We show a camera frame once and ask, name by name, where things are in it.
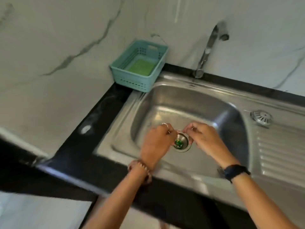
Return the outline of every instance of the ribbed drainboard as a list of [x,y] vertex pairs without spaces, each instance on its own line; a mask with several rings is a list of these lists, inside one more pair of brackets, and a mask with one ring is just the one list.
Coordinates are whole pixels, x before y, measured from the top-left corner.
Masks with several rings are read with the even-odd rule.
[[305,131],[256,126],[262,174],[305,187]]

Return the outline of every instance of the floor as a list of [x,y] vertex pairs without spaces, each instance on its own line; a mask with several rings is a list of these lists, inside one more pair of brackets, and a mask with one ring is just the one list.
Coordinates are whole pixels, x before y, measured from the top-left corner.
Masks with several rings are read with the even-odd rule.
[[[89,201],[0,192],[0,229],[78,229],[90,205]],[[142,228],[177,227],[130,208],[120,229]]]

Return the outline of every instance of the person's left hand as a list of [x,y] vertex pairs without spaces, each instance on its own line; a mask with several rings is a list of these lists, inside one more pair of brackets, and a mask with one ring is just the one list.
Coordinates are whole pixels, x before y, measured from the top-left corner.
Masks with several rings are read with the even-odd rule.
[[177,138],[177,131],[171,124],[167,123],[167,125],[168,128],[165,124],[152,128],[145,136],[140,158],[150,170],[155,168]]

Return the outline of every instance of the chrome faucet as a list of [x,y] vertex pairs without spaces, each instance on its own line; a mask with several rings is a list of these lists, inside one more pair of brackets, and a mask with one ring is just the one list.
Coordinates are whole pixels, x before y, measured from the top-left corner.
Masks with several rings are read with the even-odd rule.
[[224,21],[218,22],[217,25],[214,27],[210,35],[210,38],[208,40],[208,43],[206,45],[206,48],[204,49],[203,55],[198,63],[197,69],[193,72],[194,78],[200,79],[203,77],[204,74],[203,66],[208,61],[209,54],[218,36],[219,39],[222,41],[227,41],[229,39],[227,25],[226,22]]

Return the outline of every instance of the black countertop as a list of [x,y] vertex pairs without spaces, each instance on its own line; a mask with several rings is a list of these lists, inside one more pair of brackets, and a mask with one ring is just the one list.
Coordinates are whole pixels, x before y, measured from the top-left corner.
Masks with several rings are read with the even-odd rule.
[[[163,71],[190,76],[191,69],[165,64]],[[204,80],[305,107],[305,97],[245,82],[205,74]],[[123,107],[132,89],[113,84],[53,158],[39,162],[44,172],[97,194],[111,193],[127,174],[127,167],[93,154]],[[80,128],[91,125],[81,134]],[[153,178],[136,195],[133,206],[177,227],[256,228],[248,213],[175,184]]]

